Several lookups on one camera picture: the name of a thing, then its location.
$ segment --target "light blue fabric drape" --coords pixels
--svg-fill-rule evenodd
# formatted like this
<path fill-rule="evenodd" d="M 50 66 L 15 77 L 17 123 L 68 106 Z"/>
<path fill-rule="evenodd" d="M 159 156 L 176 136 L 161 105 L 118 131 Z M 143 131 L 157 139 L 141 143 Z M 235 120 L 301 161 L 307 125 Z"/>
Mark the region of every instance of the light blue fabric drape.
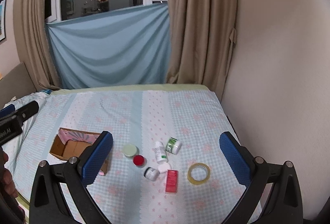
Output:
<path fill-rule="evenodd" d="M 170 58 L 167 4 L 46 24 L 63 88 L 164 83 Z"/>

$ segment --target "beige wall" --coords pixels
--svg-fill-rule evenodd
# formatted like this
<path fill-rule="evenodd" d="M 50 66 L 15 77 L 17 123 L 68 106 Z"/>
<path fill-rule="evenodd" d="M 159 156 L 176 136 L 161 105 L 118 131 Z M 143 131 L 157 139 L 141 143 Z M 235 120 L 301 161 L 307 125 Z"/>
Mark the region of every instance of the beige wall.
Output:
<path fill-rule="evenodd" d="M 222 106 L 241 143 L 295 165 L 304 216 L 330 195 L 330 0 L 239 0 Z"/>
<path fill-rule="evenodd" d="M 3 76 L 19 64 L 13 27 L 13 1 L 6 0 L 6 38 L 0 41 L 0 73 Z"/>

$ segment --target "yellow tape roll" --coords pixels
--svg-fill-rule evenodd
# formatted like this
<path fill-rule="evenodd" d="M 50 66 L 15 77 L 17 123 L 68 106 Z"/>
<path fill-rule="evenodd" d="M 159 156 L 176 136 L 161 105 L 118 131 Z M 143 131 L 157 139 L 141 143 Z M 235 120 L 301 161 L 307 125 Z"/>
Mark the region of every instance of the yellow tape roll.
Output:
<path fill-rule="evenodd" d="M 206 172 L 206 178 L 204 178 L 203 180 L 193 179 L 191 176 L 191 172 L 195 168 L 202 168 Z M 210 168 L 206 164 L 199 162 L 199 163 L 193 164 L 192 166 L 189 167 L 187 178 L 191 184 L 200 185 L 200 184 L 205 183 L 210 178 L 210 174 L 211 174 Z"/>

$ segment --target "human hand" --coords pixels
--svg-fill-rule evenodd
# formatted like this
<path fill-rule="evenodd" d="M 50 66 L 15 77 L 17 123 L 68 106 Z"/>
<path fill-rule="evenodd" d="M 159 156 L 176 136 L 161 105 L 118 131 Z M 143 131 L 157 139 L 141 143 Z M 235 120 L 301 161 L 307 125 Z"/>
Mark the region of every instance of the human hand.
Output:
<path fill-rule="evenodd" d="M 5 163 L 9 160 L 9 157 L 5 152 L 3 153 L 3 159 Z M 19 196 L 19 193 L 16 190 L 15 183 L 13 181 L 13 176 L 8 169 L 5 169 L 1 182 L 4 184 L 5 191 L 9 195 L 13 196 L 14 198 L 17 198 Z"/>

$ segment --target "curtain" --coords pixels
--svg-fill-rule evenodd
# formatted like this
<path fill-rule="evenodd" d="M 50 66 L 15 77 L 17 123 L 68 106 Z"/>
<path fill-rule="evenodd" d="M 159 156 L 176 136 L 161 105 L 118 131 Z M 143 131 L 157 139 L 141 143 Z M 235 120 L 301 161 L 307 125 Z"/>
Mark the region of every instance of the curtain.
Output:
<path fill-rule="evenodd" d="M 19 59 L 25 63 L 35 87 L 58 89 L 45 31 L 45 0 L 14 0 L 13 23 Z"/>
<path fill-rule="evenodd" d="M 171 53 L 167 4 L 47 24 L 63 87 L 164 83 Z"/>
<path fill-rule="evenodd" d="M 235 43 L 237 0 L 168 0 L 169 83 L 204 84 L 221 99 Z"/>

